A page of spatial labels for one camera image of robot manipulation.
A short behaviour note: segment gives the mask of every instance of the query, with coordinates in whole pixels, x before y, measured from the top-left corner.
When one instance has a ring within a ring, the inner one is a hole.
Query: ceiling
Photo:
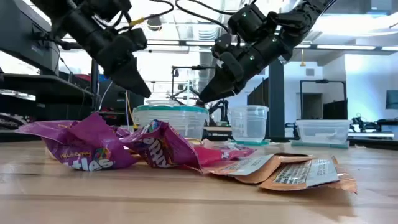
[[[30,0],[24,0],[37,11],[43,18],[48,17],[40,12]],[[201,0],[213,8],[224,11],[237,11],[251,0]],[[149,14],[166,11],[169,6],[166,4],[150,2],[148,0],[131,0],[133,8],[129,11],[133,19],[148,16]],[[297,0],[260,0],[256,4],[264,14],[269,11],[288,12]],[[229,17],[222,16],[216,12],[209,11],[192,2],[180,1],[180,5],[196,13],[206,15],[224,24]],[[392,0],[338,0],[324,15],[317,20],[313,30],[305,38],[307,44],[350,44],[350,45],[398,45],[398,26],[390,27],[398,22],[398,1]],[[139,27],[144,29],[146,37],[150,40],[214,40],[222,30],[219,26],[188,15],[177,8],[174,12],[162,17],[163,28],[160,32],[149,30],[146,24]],[[69,36],[65,40],[73,41]],[[170,46],[149,46],[153,52],[170,52],[187,54],[189,52],[201,52],[199,47],[170,47]],[[342,51],[334,50],[304,50],[304,60],[318,62],[323,65],[333,60]],[[200,63],[213,65],[214,60],[208,49],[199,53]],[[301,61],[302,51],[295,50],[292,61]],[[198,89],[201,90],[212,77],[211,72],[200,72]]]

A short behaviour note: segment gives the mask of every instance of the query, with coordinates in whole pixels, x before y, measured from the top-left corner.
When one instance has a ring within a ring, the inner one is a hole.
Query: doorway
[[[297,119],[301,119],[301,97],[297,94]],[[304,119],[323,119],[322,93],[303,93]]]

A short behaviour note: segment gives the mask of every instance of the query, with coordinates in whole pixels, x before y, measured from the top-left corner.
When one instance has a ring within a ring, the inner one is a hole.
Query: snack wrapper
[[[154,120],[121,142],[151,167],[187,166],[201,172],[196,152],[168,123]]]
[[[241,158],[238,161],[222,161],[205,166],[207,172],[228,175],[246,184],[258,184],[267,180],[284,163],[310,161],[313,156],[301,154],[270,154]]]
[[[207,149],[203,146],[194,146],[195,152],[198,155],[200,165],[208,166],[219,161],[230,161],[240,157],[247,157],[253,154],[256,150],[244,148],[241,150],[230,149]]]
[[[260,188],[287,191],[321,186],[357,193],[355,179],[338,165],[334,157],[280,166]]]
[[[120,169],[137,162],[118,137],[129,133],[109,127],[98,113],[81,122],[35,122],[16,132],[42,137],[58,161],[77,170]]]

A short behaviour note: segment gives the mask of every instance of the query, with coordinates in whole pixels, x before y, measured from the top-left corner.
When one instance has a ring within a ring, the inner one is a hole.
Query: sticker
[[[239,162],[224,168],[222,171],[227,172],[228,175],[249,175],[260,169],[272,156],[274,155],[271,154],[267,156],[241,159]]]
[[[305,181],[307,187],[339,181],[335,164],[331,159],[314,159]]]
[[[310,171],[310,161],[287,164],[275,178],[277,184],[304,184]]]
[[[313,187],[339,181],[331,159],[314,159],[299,164],[288,164],[275,178],[277,184],[304,184]]]

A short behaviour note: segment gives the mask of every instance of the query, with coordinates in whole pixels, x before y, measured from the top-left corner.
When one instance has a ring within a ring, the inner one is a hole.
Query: teal lid
[[[167,105],[145,105],[139,106],[134,111],[148,111],[148,110],[162,110],[162,111],[191,111],[208,114],[208,110],[197,106],[167,106]]]
[[[263,140],[261,142],[250,142],[250,141],[231,141],[233,143],[236,143],[238,145],[246,145],[246,146],[268,146],[269,145],[269,140]]]

